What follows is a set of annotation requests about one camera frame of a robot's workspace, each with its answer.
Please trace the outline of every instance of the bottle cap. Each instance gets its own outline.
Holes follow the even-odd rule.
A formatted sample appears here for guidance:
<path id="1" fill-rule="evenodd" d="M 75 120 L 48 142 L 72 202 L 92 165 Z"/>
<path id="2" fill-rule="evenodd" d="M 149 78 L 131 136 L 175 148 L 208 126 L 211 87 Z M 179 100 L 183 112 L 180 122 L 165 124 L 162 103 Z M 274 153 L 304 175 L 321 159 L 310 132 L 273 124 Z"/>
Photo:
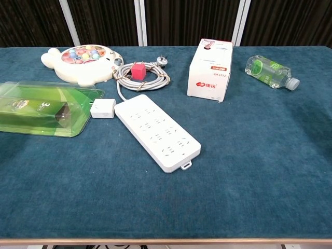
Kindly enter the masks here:
<path id="1" fill-rule="evenodd" d="M 295 90 L 298 85 L 300 84 L 300 81 L 296 78 L 291 78 L 289 82 L 286 83 L 286 88 L 293 91 Z"/>

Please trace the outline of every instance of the red logo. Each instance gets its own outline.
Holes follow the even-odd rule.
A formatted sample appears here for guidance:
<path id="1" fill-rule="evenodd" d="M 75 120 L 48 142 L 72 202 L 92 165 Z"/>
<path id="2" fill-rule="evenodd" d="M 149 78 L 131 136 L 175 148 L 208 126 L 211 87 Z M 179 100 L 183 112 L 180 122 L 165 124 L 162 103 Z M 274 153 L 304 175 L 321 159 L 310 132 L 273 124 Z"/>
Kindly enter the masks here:
<path id="1" fill-rule="evenodd" d="M 211 69 L 219 70 L 219 71 L 227 71 L 227 68 L 222 67 L 222 66 L 211 66 Z"/>
<path id="2" fill-rule="evenodd" d="M 216 85 L 213 84 L 205 84 L 203 82 L 197 82 L 196 86 L 198 87 L 208 87 L 208 88 L 216 88 Z"/>
<path id="3" fill-rule="evenodd" d="M 197 83 L 196 83 L 196 86 L 198 86 L 198 87 L 204 87 L 204 86 L 205 86 L 205 83 L 197 82 Z"/>

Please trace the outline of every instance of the white toy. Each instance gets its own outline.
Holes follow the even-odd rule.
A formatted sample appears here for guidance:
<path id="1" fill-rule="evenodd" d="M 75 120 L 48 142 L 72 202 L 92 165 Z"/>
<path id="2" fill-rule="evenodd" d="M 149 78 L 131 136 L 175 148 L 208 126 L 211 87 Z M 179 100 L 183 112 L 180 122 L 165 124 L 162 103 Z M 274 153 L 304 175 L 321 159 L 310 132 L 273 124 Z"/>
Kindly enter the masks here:
<path id="1" fill-rule="evenodd" d="M 41 61 L 54 69 L 60 79 L 81 87 L 108 81 L 113 70 L 123 65 L 121 55 L 100 45 L 77 46 L 62 53 L 57 48 L 50 48 L 41 56 Z"/>

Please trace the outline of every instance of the black curtain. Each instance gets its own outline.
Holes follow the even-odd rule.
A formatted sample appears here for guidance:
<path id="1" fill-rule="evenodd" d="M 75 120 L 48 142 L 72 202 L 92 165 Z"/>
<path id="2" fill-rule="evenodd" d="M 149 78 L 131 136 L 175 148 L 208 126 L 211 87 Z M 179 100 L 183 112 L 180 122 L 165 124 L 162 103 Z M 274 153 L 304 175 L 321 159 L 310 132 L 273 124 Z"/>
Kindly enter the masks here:
<path id="1" fill-rule="evenodd" d="M 134 0 L 68 0 L 81 44 L 137 46 Z"/>
<path id="2" fill-rule="evenodd" d="M 197 46 L 232 40 L 240 0 L 145 0 L 148 45 Z"/>
<path id="3" fill-rule="evenodd" d="M 252 0 L 241 46 L 332 47 L 332 0 Z"/>
<path id="4" fill-rule="evenodd" d="M 59 0 L 1 0 L 1 47 L 73 46 Z"/>

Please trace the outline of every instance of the product packaging box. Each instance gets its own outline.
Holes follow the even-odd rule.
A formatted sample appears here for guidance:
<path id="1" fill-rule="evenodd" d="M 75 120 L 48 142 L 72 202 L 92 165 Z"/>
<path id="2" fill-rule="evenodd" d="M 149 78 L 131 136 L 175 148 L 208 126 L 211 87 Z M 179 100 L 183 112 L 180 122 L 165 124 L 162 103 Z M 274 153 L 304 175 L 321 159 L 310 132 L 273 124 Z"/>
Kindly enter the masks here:
<path id="1" fill-rule="evenodd" d="M 232 65 L 233 43 L 201 39 L 189 68 L 188 96 L 223 101 Z"/>

